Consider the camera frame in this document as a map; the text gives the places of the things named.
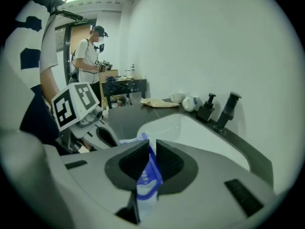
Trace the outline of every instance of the countertop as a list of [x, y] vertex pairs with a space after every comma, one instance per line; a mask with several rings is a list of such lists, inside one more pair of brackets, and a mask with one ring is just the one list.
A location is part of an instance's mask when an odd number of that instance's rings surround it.
[[175, 113], [184, 114], [195, 119], [210, 129], [215, 135], [219, 136], [219, 138], [231, 144], [246, 157], [250, 164], [251, 172], [259, 176], [273, 188], [273, 168], [268, 158], [227, 128], [223, 130], [222, 134], [215, 132], [213, 130], [214, 120], [205, 123], [201, 119], [197, 119], [196, 111], [191, 113], [187, 112], [181, 105], [174, 108], [153, 108], [143, 104], [135, 104], [110, 109], [108, 113], [109, 126], [114, 130], [119, 139], [131, 139], [137, 136], [138, 130], [145, 123]]

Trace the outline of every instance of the soap dispenser pump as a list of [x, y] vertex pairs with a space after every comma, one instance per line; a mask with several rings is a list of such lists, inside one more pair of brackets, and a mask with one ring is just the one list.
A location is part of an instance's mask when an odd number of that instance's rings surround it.
[[216, 97], [215, 94], [209, 94], [209, 100], [205, 101], [203, 106], [199, 107], [197, 117], [203, 119], [205, 122], [208, 122], [211, 118], [212, 113], [214, 112], [215, 108], [213, 107], [213, 99]]

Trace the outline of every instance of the exit sign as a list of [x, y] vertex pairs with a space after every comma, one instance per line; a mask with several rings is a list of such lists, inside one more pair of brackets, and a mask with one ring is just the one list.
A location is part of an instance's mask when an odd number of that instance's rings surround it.
[[88, 20], [88, 19], [85, 19], [85, 18], [82, 19], [82, 20], [76, 20], [76, 21], [75, 21], [75, 24], [78, 25], [78, 24], [87, 23], [87, 20]]

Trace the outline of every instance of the black pants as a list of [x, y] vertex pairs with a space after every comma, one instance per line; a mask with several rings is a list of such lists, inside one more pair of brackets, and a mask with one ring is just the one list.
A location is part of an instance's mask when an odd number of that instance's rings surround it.
[[97, 99], [100, 101], [99, 106], [102, 106], [102, 97], [101, 97], [101, 89], [100, 89], [100, 82], [90, 84], [93, 92], [95, 93]]

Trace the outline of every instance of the sink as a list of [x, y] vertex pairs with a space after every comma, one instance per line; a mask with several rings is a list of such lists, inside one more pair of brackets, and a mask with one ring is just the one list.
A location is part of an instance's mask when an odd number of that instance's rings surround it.
[[184, 114], [172, 114], [141, 126], [137, 136], [146, 133], [156, 152], [156, 139], [180, 143], [223, 155], [250, 171], [247, 159], [217, 134]]

